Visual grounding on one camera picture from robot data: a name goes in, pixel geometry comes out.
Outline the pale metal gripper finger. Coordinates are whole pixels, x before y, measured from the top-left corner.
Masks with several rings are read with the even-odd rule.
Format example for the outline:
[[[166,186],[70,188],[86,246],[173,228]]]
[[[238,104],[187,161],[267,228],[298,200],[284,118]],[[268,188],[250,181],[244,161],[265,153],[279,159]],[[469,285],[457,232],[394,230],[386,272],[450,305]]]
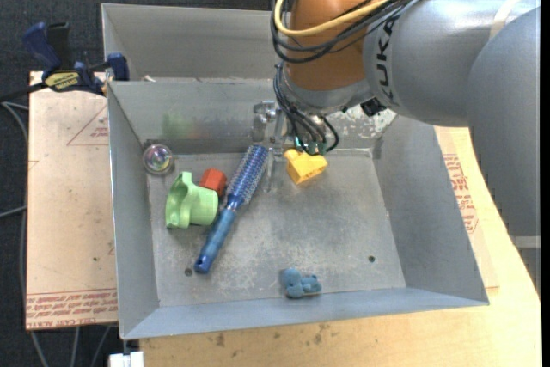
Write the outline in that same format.
[[[272,189],[274,179],[274,168],[276,159],[282,155],[285,133],[285,116],[277,115],[275,126],[270,137],[270,147],[268,151],[268,189]]]
[[[252,139],[254,142],[261,142],[265,138],[267,124],[276,118],[276,102],[262,101],[254,105],[253,111]]]

